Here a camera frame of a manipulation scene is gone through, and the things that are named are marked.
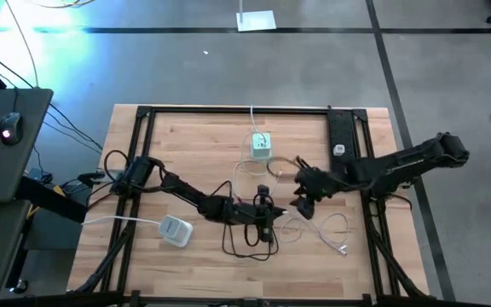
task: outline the table leg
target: table leg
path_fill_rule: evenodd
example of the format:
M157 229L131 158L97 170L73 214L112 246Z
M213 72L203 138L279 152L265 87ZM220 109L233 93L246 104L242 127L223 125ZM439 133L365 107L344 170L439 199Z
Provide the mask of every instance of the table leg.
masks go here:
M20 180L15 197L19 200L29 200L35 206L52 211L77 223L84 221L87 212L86 206L45 188L41 183L28 177L22 177Z

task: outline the concrete floor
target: concrete floor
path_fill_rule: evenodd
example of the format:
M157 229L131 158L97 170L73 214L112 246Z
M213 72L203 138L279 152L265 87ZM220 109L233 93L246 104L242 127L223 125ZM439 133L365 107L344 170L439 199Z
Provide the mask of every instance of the concrete floor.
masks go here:
M491 14L484 0L374 4L382 28L491 27L484 23ZM237 2L104 0L81 9L15 7L27 29L40 86L53 89L54 104L99 142L115 103L388 107L401 141L404 127L397 126L372 34L40 33L63 26L234 27ZM245 9L272 9L280 27L371 26L360 0L247 0ZM3 8L0 60L32 81L26 49L13 28ZM456 298L491 304L491 34L384 34L383 40L412 142L450 131L471 151L464 168L430 172L424 182ZM42 129L37 148L56 182L91 171L100 159L49 127ZM30 162L37 167L37 157ZM413 215L430 290L440 297L418 207ZM63 292L72 256L33 253L33 258L66 260L58 262L57 274L40 273L45 263L54 265L52 260L28 260L24 277L32 281L30 292Z

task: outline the black metal frame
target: black metal frame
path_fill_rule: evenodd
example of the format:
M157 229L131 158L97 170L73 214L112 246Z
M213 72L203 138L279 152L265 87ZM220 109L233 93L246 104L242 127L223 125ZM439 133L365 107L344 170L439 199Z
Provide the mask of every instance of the black metal frame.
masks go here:
M136 120L134 123L134 128L132 131L132 136L130 139L130 147L128 151L129 157L136 156L137 144L140 138L140 129L142 127L142 123L144 120L147 121L146 133L144 136L144 143L142 149L142 156L147 156L151 144L151 138L154 130L154 121L157 113L243 113L248 114L250 112L249 107L178 107L178 106L139 106L136 111ZM351 139L351 143L353 144L351 147L355 150L352 153L356 158L361 156L360 145L358 142L358 131L355 127L356 120L359 119L361 122L361 127L363 131L363 136L365 139L365 143L367 146L367 156L373 157L373 143L370 136L370 130L368 126L368 118L367 111L365 109L350 109L350 110L334 110L330 107L327 108L306 108L306 107L256 107L256 114L286 114L286 115L321 115L327 116L327 131L329 137L329 159L331 161L331 168L337 167L336 163L334 163L334 157L332 156L331 148L336 145L334 133L338 133L340 129L337 129L335 126L335 122L332 119L335 119L335 116L338 117L338 120L345 119L350 123L353 131L353 136ZM141 195L136 195L132 200L132 206L130 209L130 216L137 217L139 212L139 205L141 202ZM368 219L373 218L373 214L370 209L370 197L368 193L361 193L361 203L363 208L363 217L365 218L365 222L367 224ZM380 201L378 203L379 206L384 206L384 202ZM126 207L126 198L120 197L118 200L117 210L115 215L122 216L124 215ZM390 234L388 230L387 220L385 219L384 210L378 209L378 219L380 225L380 235L383 243L388 247L388 250L391 252L390 246ZM136 223L129 221L131 226L131 236L128 241L124 245L124 253L121 260L121 267L118 274L118 284L117 284L117 292L123 292L126 279L128 276L128 268L130 265L130 256L131 256L131 247L134 240L134 232ZM117 242L120 234L120 229L122 227L121 220L115 220L113 222L113 230L111 234L111 239L109 242L108 251L111 251L115 247L115 243ZM375 243L373 242L373 238L367 232L367 244L369 250L369 256L371 259L371 268L373 271L373 283L375 288L375 293L377 296L384 295L384 289L382 284L382 276L379 269L379 261L378 261L378 252ZM101 281L101 292L109 291L109 283L112 276L112 266L113 264L109 264L106 274L103 276ZM388 265L388 272L390 277L390 290L392 295L399 295L399 284L393 269ZM185 304L185 303L202 303L209 302L211 304L217 302L228 302L228 298L149 298L142 297L140 298L143 304L146 303L166 303L166 304ZM364 305L367 303L371 303L370 296L365 296L363 299L357 300L270 300L271 303L274 304L284 304L284 305Z

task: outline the wooden table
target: wooden table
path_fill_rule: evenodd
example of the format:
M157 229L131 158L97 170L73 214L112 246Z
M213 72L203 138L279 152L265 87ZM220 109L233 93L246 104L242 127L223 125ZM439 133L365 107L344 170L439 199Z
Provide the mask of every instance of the wooden table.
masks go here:
M110 150L128 151L137 105L117 105L107 133L103 156ZM396 151L388 110L367 109L374 152L377 156ZM270 132L273 155L293 158L300 155L311 165L328 169L326 118L309 115L256 115L261 131ZM245 114L159 113L157 114L149 155L162 159L169 171L197 189L210 193L223 181L230 179L240 161L241 143L252 131L251 120ZM138 154L142 148L140 135ZM248 157L249 142L243 148ZM251 171L255 165L247 165ZM124 167L115 155L109 167ZM292 173L290 165L274 165L276 170ZM253 177L239 169L236 189L252 197L260 183L274 186L271 176ZM158 176L151 176L148 186L158 185ZM280 179L273 197L276 205L295 211L289 206L297 184L292 179ZM92 196L102 197L104 191ZM114 215L117 197L109 197L90 211L87 220ZM394 254L420 290L428 292L423 264L416 241L412 213L408 204L392 199L387 202L386 215ZM222 225L204 220L194 207L169 194L144 194L139 218L160 221L170 214L194 226L192 240L186 248L164 242L156 225L138 223L126 283L126 292L140 290L142 296L187 298L323 298L359 299L363 293L374 294L373 278L367 250L359 193L340 193L316 205L312 223L319 225L329 214L340 211L349 219L348 256L343 257L326 246L312 230L303 226L300 240L280 244L280 251L269 261L259 262L224 254L221 249ZM276 232L288 217L275 222ZM107 252L113 222L84 226L79 241L68 288L82 285ZM290 240L297 235L297 224L290 223L280 239ZM344 229L341 217L326 223L327 236L337 240ZM245 245L242 226L234 227L238 252L266 252ZM382 257L384 290L389 291L387 269ZM113 268L111 289L116 288L117 260Z

